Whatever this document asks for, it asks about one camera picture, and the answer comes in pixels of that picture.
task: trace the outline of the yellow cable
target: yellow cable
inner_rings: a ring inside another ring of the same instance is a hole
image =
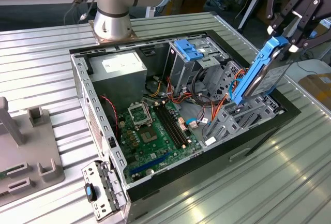
[[[159,86],[157,87],[156,92],[154,94],[149,95],[149,96],[152,96],[152,97],[157,96],[157,94],[160,92],[160,89],[161,89],[161,82],[159,82]]]

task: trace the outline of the cardboard box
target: cardboard box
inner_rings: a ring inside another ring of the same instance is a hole
[[[308,75],[302,78],[299,84],[331,110],[331,73]]]

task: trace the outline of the motherboard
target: motherboard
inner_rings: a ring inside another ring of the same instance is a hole
[[[120,146],[128,163],[124,170],[127,183],[194,156],[202,149],[190,128],[181,122],[183,118],[172,102],[142,104],[140,110],[136,106],[132,106],[134,111],[130,107],[118,117],[122,129]],[[142,120],[147,120],[147,124],[137,127],[135,123]]]

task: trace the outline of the red cable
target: red cable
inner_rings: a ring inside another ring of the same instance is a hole
[[[112,106],[112,108],[113,108],[114,115],[115,115],[115,124],[116,124],[116,138],[118,138],[117,113],[116,113],[115,106],[114,106],[114,104],[107,97],[105,97],[105,96],[100,96],[100,97],[102,97],[103,99],[105,99],[110,104],[110,106]]]

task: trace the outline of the blue drive bay latch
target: blue drive bay latch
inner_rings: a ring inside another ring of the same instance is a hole
[[[188,61],[198,60],[203,58],[203,54],[199,53],[195,49],[194,45],[188,42],[187,39],[176,40],[174,43],[177,46],[177,48],[180,50],[180,52],[186,56],[186,59]]]

